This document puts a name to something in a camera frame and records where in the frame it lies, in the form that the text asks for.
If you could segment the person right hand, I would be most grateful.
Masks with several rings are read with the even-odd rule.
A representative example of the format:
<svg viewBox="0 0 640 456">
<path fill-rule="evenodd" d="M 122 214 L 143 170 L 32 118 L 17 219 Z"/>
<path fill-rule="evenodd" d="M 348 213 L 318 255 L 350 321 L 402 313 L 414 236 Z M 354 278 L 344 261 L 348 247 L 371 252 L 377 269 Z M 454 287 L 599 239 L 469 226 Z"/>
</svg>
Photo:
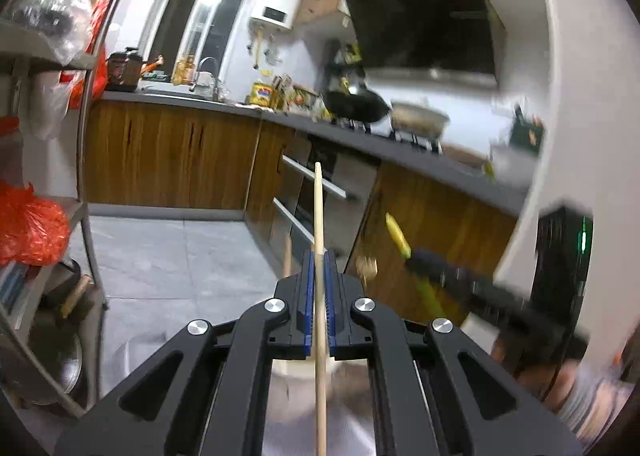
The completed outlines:
<svg viewBox="0 0 640 456">
<path fill-rule="evenodd" d="M 528 367 L 515 379 L 549 410 L 565 417 L 590 413 L 597 405 L 604 406 L 608 415 L 611 410 L 619 410 L 634 390 L 611 370 L 577 360 L 566 360 L 561 367 Z"/>
</svg>

